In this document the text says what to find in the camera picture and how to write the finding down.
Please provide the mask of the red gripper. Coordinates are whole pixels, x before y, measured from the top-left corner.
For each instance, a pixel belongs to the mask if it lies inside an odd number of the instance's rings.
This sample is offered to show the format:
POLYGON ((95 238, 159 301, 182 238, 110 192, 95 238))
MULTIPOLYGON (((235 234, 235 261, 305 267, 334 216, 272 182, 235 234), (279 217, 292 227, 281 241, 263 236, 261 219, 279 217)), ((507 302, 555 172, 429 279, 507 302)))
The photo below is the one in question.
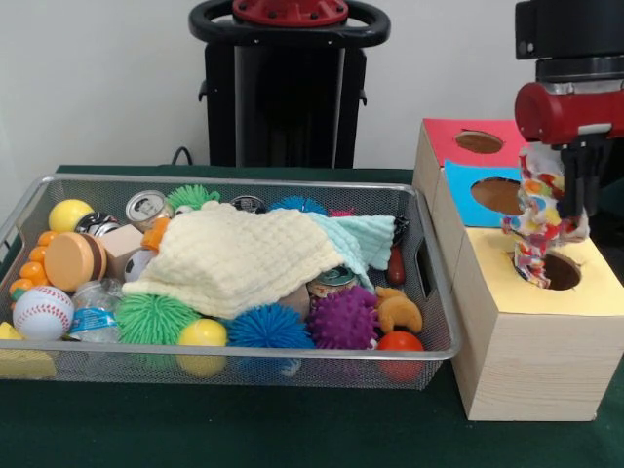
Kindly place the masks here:
MULTIPOLYGON (((572 143, 579 137, 623 137, 623 91, 554 94, 539 83, 520 88, 515 101, 515 121, 526 141, 549 145, 572 143)), ((598 210, 600 180, 609 156, 608 141, 591 141, 582 147, 581 173, 584 208, 588 216, 598 210)), ((565 194, 560 201, 562 217, 580 214, 577 151, 561 150, 565 194)))

